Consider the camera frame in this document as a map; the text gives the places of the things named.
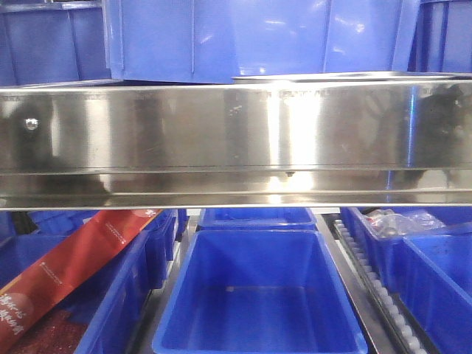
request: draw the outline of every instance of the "red food product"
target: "red food product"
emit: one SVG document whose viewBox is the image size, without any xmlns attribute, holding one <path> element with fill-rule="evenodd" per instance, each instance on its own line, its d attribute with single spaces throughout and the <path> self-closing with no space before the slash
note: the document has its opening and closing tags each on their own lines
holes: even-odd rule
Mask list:
<svg viewBox="0 0 472 354">
<path fill-rule="evenodd" d="M 8 354 L 73 354 L 86 324 L 70 322 L 71 313 L 52 310 L 16 342 Z"/>
<path fill-rule="evenodd" d="M 4 286 L 0 290 L 0 354 L 7 353 L 33 324 L 120 253 L 160 212 L 98 212 Z"/>
</svg>

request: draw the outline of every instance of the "red packaging bag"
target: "red packaging bag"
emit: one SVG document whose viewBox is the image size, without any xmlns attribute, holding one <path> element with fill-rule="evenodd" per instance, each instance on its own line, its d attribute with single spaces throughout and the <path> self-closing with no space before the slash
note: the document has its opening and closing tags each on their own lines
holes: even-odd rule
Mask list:
<svg viewBox="0 0 472 354">
<path fill-rule="evenodd" d="M 0 290 L 0 354 L 119 254 L 160 209 L 104 210 Z"/>
</svg>

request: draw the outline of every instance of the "stacked blue bins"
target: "stacked blue bins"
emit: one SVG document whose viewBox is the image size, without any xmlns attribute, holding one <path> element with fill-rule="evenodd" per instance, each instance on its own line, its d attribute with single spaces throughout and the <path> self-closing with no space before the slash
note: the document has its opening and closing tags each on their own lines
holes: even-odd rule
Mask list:
<svg viewBox="0 0 472 354">
<path fill-rule="evenodd" d="M 0 212 L 0 242 L 15 235 L 16 230 L 11 212 Z"/>
<path fill-rule="evenodd" d="M 472 72 L 472 1 L 422 0 L 413 69 Z"/>
<path fill-rule="evenodd" d="M 0 4 L 0 86 L 109 78 L 103 37 L 101 1 Z"/>
<path fill-rule="evenodd" d="M 472 208 L 468 206 L 448 207 L 398 207 L 386 208 L 402 214 L 415 210 L 425 210 L 449 228 L 428 231 L 430 234 L 445 233 L 454 230 L 463 233 L 471 230 L 472 225 L 464 224 L 453 228 L 451 226 L 472 221 Z M 357 208 L 341 208 L 341 217 L 351 236 L 366 252 L 369 264 L 379 274 L 381 281 L 390 291 L 397 292 L 401 286 L 404 273 L 401 271 L 400 249 L 403 236 L 381 238 L 369 221 Z"/>
<path fill-rule="evenodd" d="M 406 71 L 420 0 L 104 0 L 112 77 Z"/>
<path fill-rule="evenodd" d="M 173 260 L 173 245 L 176 238 L 176 209 L 163 211 L 146 226 L 150 233 L 146 244 L 150 286 L 158 289 L 167 279 L 167 261 Z"/>
<path fill-rule="evenodd" d="M 202 209 L 200 230 L 316 230 L 308 208 L 214 208 Z"/>
<path fill-rule="evenodd" d="M 39 232 L 70 235 L 96 213 L 96 210 L 60 210 L 29 212 L 28 215 L 38 227 Z"/>
<path fill-rule="evenodd" d="M 69 319 L 88 325 L 75 353 L 124 353 L 149 291 L 142 233 L 93 277 L 72 292 L 57 308 Z M 64 239 L 33 234 L 10 238 L 0 246 L 0 288 Z"/>
<path fill-rule="evenodd" d="M 472 234 L 409 237 L 400 297 L 443 354 L 472 348 Z"/>
<path fill-rule="evenodd" d="M 155 353 L 367 353 L 320 234 L 201 231 L 153 340 Z"/>
</svg>

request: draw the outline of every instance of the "screw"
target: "screw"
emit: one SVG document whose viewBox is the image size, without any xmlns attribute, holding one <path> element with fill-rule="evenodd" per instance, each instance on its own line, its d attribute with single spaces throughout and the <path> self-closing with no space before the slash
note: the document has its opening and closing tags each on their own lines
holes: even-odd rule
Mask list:
<svg viewBox="0 0 472 354">
<path fill-rule="evenodd" d="M 36 118 L 26 118 L 24 120 L 24 126 L 28 131 L 34 131 L 38 129 L 39 121 Z"/>
</svg>

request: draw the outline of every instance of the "reflective metal surface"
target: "reflective metal surface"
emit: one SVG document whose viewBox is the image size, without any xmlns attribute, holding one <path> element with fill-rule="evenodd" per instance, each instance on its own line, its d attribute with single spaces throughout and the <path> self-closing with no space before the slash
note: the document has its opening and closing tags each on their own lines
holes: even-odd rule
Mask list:
<svg viewBox="0 0 472 354">
<path fill-rule="evenodd" d="M 470 79 L 471 74 L 449 72 L 330 72 L 323 74 L 285 74 L 233 77 L 236 83 L 292 83 L 347 82 L 347 81 L 392 81 L 392 80 L 459 80 Z"/>
<path fill-rule="evenodd" d="M 15 86 L 12 89 L 40 89 L 51 87 L 90 87 L 90 86 L 118 86 L 124 83 L 123 80 L 117 79 L 98 79 L 98 80 L 81 80 L 66 81 L 62 83 L 35 83 L 23 86 Z"/>
<path fill-rule="evenodd" d="M 17 13 L 23 11 L 51 11 L 51 10 L 77 10 L 102 7 L 100 0 L 65 1 L 65 2 L 39 2 L 38 4 L 2 4 L 0 1 L 0 13 Z"/>
<path fill-rule="evenodd" d="M 472 81 L 0 90 L 0 208 L 469 203 Z"/>
</svg>

